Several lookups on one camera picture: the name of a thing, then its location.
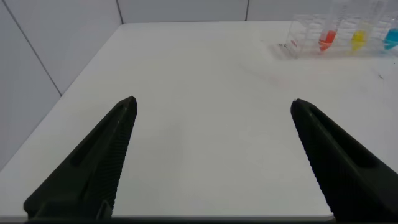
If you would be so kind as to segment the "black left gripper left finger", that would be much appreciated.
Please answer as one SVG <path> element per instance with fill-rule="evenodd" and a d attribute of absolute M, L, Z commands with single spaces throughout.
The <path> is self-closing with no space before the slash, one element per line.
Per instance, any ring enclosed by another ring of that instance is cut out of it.
<path fill-rule="evenodd" d="M 117 103 L 27 198 L 28 218 L 111 218 L 136 116 L 133 96 Z"/>

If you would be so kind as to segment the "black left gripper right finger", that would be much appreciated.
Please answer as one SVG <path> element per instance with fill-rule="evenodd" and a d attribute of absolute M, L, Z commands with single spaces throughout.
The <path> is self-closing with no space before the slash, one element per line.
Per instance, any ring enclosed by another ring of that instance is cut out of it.
<path fill-rule="evenodd" d="M 335 219 L 397 221 L 397 173 L 315 105 L 297 99 L 290 113 Z"/>

